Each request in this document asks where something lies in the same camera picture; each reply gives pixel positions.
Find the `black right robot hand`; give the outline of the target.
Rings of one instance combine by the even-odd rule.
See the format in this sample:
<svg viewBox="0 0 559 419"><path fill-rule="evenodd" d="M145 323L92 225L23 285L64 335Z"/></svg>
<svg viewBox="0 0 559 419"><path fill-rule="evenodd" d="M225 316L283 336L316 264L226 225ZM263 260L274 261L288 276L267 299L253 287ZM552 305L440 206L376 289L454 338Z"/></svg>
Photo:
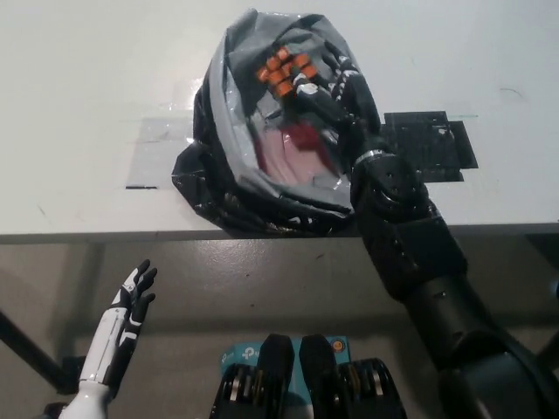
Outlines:
<svg viewBox="0 0 559 419"><path fill-rule="evenodd" d="M327 79L311 68L293 63L291 80L296 101L315 113L337 133L342 159L350 166L369 152L388 153L390 147L381 136L381 121L376 103L364 75L352 58L334 44L324 44L321 59L332 74Z"/></svg>

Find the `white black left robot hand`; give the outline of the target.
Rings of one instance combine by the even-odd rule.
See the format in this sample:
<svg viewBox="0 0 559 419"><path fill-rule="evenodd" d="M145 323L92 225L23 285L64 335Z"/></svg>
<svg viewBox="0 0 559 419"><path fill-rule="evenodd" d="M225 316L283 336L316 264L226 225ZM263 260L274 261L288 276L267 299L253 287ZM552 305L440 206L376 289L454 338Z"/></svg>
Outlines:
<svg viewBox="0 0 559 419"><path fill-rule="evenodd" d="M94 381L116 391L135 351L148 307L155 295L157 269L149 260L136 266L118 288L102 314L89 347L80 379Z"/></svg>

